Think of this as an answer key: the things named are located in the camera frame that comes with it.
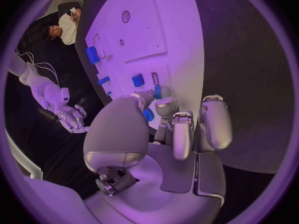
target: blue block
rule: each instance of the blue block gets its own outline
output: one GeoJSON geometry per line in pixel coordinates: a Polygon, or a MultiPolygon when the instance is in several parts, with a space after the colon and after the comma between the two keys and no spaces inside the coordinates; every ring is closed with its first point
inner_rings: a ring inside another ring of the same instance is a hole
{"type": "Polygon", "coordinates": [[[154,114],[150,108],[147,108],[145,111],[143,111],[144,116],[146,117],[147,121],[153,121],[154,114]]]}
{"type": "Polygon", "coordinates": [[[140,87],[144,85],[145,81],[143,80],[142,74],[138,74],[132,77],[135,87],[140,87]]]}
{"type": "Polygon", "coordinates": [[[106,76],[106,77],[104,77],[104,78],[98,80],[98,84],[99,84],[99,85],[102,85],[102,84],[104,84],[104,83],[107,82],[107,81],[110,81],[109,76],[106,76]]]}
{"type": "Polygon", "coordinates": [[[160,85],[156,85],[154,87],[154,95],[155,95],[157,100],[162,99],[162,93],[161,93],[161,86],[160,85]]]}
{"type": "Polygon", "coordinates": [[[97,50],[94,46],[87,48],[86,53],[88,55],[88,58],[89,58],[89,61],[91,64],[95,64],[100,61],[97,50]]]}

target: gray floor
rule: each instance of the gray floor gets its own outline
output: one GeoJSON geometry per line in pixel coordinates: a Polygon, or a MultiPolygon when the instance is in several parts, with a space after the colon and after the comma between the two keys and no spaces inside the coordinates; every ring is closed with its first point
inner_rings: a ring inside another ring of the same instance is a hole
{"type": "Polygon", "coordinates": [[[273,31],[247,0],[196,0],[205,71],[203,97],[228,104],[234,139],[223,164],[275,173],[291,134],[294,96],[288,63],[273,31]]]}

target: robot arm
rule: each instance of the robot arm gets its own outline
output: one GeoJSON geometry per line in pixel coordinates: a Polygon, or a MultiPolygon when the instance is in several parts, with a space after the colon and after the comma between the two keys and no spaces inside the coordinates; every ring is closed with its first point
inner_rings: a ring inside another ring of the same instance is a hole
{"type": "Polygon", "coordinates": [[[68,88],[60,88],[47,77],[40,76],[34,64],[25,63],[16,53],[8,71],[18,76],[21,83],[29,86],[36,101],[45,110],[56,114],[69,132],[88,131],[89,127],[84,127],[83,123],[87,116],[84,109],[79,105],[75,105],[75,108],[67,105],[70,98],[68,88]]]}

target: cable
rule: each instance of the cable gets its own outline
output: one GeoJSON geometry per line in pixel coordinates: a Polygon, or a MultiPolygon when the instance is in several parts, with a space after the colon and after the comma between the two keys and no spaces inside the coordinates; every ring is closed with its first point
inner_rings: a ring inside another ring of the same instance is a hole
{"type": "Polygon", "coordinates": [[[47,63],[47,62],[34,63],[34,55],[33,55],[31,52],[25,52],[25,53],[23,53],[23,54],[20,54],[19,51],[16,51],[16,53],[17,53],[19,56],[27,55],[27,56],[30,58],[30,61],[31,61],[31,63],[32,63],[33,65],[35,65],[36,67],[43,68],[43,69],[46,69],[46,70],[49,70],[50,72],[52,72],[53,75],[54,75],[55,78],[56,78],[57,85],[59,86],[58,76],[57,76],[57,73],[56,73],[56,71],[55,71],[55,69],[54,69],[53,66],[51,66],[51,65],[50,65],[49,63],[47,63]],[[47,64],[47,65],[49,65],[53,70],[51,70],[51,69],[49,69],[49,68],[46,68],[46,67],[37,66],[37,65],[40,65],[40,64],[47,64]]]}

